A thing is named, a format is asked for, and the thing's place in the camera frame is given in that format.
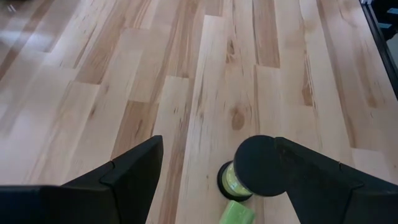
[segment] wood knot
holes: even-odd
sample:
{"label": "wood knot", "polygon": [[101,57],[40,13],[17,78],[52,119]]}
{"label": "wood knot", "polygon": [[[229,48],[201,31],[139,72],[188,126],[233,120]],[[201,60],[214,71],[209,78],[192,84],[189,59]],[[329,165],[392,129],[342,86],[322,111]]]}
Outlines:
{"label": "wood knot", "polygon": [[239,111],[237,107],[233,108],[231,110],[231,115],[232,115],[232,129],[237,131],[242,129],[244,125],[244,116],[242,112]]}

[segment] black cylindrical cap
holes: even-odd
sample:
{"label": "black cylindrical cap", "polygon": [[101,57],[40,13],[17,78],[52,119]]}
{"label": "black cylindrical cap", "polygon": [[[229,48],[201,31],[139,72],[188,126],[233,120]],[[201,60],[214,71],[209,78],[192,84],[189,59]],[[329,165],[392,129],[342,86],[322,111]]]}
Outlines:
{"label": "black cylindrical cap", "polygon": [[279,154],[270,136],[243,141],[235,153],[234,169],[240,183],[256,195],[271,197],[285,192]]}

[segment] wooden floor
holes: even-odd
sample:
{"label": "wooden floor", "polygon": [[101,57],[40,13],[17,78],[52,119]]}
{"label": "wooden floor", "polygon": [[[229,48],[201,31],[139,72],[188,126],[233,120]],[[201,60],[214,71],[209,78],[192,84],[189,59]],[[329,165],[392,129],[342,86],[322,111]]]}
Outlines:
{"label": "wooden floor", "polygon": [[[216,174],[284,136],[398,184],[398,103],[357,0],[0,7],[0,184],[62,184],[164,137],[148,223],[217,223]],[[286,194],[256,223],[298,223]]]}

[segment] hardwood floor plank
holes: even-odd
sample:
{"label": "hardwood floor plank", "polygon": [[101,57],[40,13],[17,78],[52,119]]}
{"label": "hardwood floor plank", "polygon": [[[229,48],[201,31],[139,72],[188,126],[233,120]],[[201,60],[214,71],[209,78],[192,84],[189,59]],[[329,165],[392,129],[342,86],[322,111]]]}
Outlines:
{"label": "hardwood floor plank", "polygon": [[185,11],[184,8],[179,7],[179,1],[176,0],[168,0],[163,3],[169,5],[166,7],[161,4],[155,15],[156,25],[151,27],[150,30],[150,44],[144,50],[130,94],[130,100],[133,101],[159,102],[164,80],[169,73],[169,64],[173,65],[172,60],[176,59],[171,56],[174,45],[187,49],[187,44],[190,43],[184,44],[184,40],[181,39],[179,39],[180,42],[175,42],[176,38],[178,40],[178,37],[183,35],[181,32],[189,33],[187,26],[178,29],[179,23],[189,22],[190,20],[188,17],[186,17],[186,21],[179,20],[179,15]]}
{"label": "hardwood floor plank", "polygon": [[206,15],[223,16],[224,0],[206,0]]}
{"label": "hardwood floor plank", "polygon": [[[358,41],[356,28],[352,29],[352,24],[345,21],[345,17],[340,13],[340,5],[336,1],[319,0],[318,9],[335,74],[350,146],[375,150],[372,145],[374,136],[369,131],[372,128],[372,118],[360,78],[362,76],[360,73],[363,71],[353,66],[359,54],[353,47],[353,42]],[[345,30],[346,35],[339,35],[342,30]]]}
{"label": "hardwood floor plank", "polygon": [[76,80],[84,83],[101,84],[106,69],[114,53],[116,44],[123,32],[125,15],[130,10],[138,10],[139,8],[130,8],[135,1],[117,0],[110,15],[108,16],[101,33],[87,58],[82,65]]}
{"label": "hardwood floor plank", "polygon": [[18,31],[17,39],[15,41],[12,41],[12,47],[8,50],[6,56],[1,61],[2,63],[0,64],[0,79],[2,79],[3,76],[5,76],[7,70],[10,69],[11,64],[15,61],[28,39],[36,30],[39,22],[43,19],[44,15],[46,15],[48,10],[50,9],[53,2],[54,0],[42,1],[40,6],[31,15],[28,23],[24,24],[24,28],[21,30],[21,32]]}
{"label": "hardwood floor plank", "polygon": [[70,80],[77,72],[41,67],[39,76],[26,92],[11,132],[2,134],[0,181],[2,184],[28,184],[45,137]]}
{"label": "hardwood floor plank", "polygon": [[172,34],[171,53],[165,72],[170,76],[195,78],[205,1],[180,1],[176,16],[177,23],[175,33]]}
{"label": "hardwood floor plank", "polygon": [[257,64],[279,68],[279,45],[274,0],[253,0]]}
{"label": "hardwood floor plank", "polygon": [[[228,151],[228,146],[220,146],[220,142],[226,142],[223,140],[223,133],[217,133],[215,128],[221,119],[225,119],[217,116],[219,118],[217,121],[215,116],[223,107],[216,103],[216,99],[221,98],[222,92],[220,95],[216,93],[219,92],[217,86],[225,73],[226,35],[223,18],[205,16],[176,223],[217,222],[226,205],[226,202],[221,200],[222,196],[218,192],[215,177],[217,169],[220,168],[222,162],[225,162],[225,159],[228,160],[227,155],[232,157],[234,150],[229,149],[232,153],[225,153],[225,150]],[[230,113],[229,110],[230,108],[226,108],[223,114]],[[230,119],[231,115],[228,116],[228,129],[231,129]],[[212,135],[216,133],[219,137],[212,138]],[[220,153],[226,154],[226,157],[220,157]]]}
{"label": "hardwood floor plank", "polygon": [[149,29],[155,17],[159,0],[140,0],[130,4],[125,26],[135,29]]}
{"label": "hardwood floor plank", "polygon": [[55,0],[29,37],[26,46],[40,52],[51,52],[81,0]]}
{"label": "hardwood floor plank", "polygon": [[128,101],[111,158],[149,139],[154,131],[158,104]]}
{"label": "hardwood floor plank", "polygon": [[80,68],[94,46],[116,0],[81,1],[45,63]]}
{"label": "hardwood floor plank", "polygon": [[313,106],[305,24],[298,1],[275,1],[283,101]]}
{"label": "hardwood floor plank", "polygon": [[320,152],[347,165],[353,165],[343,113],[316,2],[300,0],[305,23],[308,64],[311,70],[313,102],[316,108]]}
{"label": "hardwood floor plank", "polygon": [[98,85],[69,83],[29,183],[61,185],[66,182],[65,176],[70,168],[70,160],[85,127],[98,88]]}
{"label": "hardwood floor plank", "polygon": [[32,88],[45,54],[22,50],[0,80],[0,133],[9,134]]}
{"label": "hardwood floor plank", "polygon": [[258,65],[254,67],[254,97],[258,111],[258,133],[281,136],[282,93],[279,69]]}
{"label": "hardwood floor plank", "polygon": [[223,17],[228,29],[227,66],[240,66],[242,75],[253,77],[256,64],[252,1],[224,0]]}
{"label": "hardwood floor plank", "polygon": [[107,162],[112,155],[142,51],[120,38],[109,62],[86,126],[72,157],[72,180]]}
{"label": "hardwood floor plank", "polygon": [[163,136],[162,173],[147,223],[175,223],[187,140],[191,91],[190,80],[166,77],[154,135]]}

